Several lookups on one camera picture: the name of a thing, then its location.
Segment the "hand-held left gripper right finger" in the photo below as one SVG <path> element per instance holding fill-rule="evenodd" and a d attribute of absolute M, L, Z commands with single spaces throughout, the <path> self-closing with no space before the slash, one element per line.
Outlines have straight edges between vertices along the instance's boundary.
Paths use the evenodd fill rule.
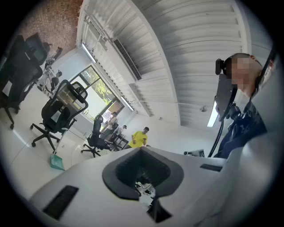
<path fill-rule="evenodd" d="M 147 150 L 179 164 L 184 177 L 173 194 L 158 199 L 170 217 L 157 223 L 145 214 L 143 227 L 237 226 L 265 201 L 279 172 L 278 132 L 251 139 L 227 159 Z"/>

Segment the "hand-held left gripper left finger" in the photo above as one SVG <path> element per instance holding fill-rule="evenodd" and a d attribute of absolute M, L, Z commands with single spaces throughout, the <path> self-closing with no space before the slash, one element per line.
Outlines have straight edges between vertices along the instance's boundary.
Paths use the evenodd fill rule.
<path fill-rule="evenodd" d="M 126 155 L 123 150 L 91 158 L 70 167 L 52 179 L 30 198 L 30 203 L 42 211 L 67 185 L 78 188 L 76 195 L 59 220 L 44 217 L 56 227 L 153 227 L 155 222 L 146 207 L 113 194 L 104 184 L 103 169 L 112 161 Z"/>

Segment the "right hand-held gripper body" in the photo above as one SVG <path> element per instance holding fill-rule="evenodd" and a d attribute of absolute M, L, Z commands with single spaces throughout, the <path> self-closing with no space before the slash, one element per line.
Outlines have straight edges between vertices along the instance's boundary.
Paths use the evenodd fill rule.
<path fill-rule="evenodd" d="M 184 155 L 195 156 L 195 157 L 204 157 L 205 156 L 203 149 L 198 149 L 198 150 L 194 150 L 194 151 L 191 151 L 191 152 L 185 151 Z"/>

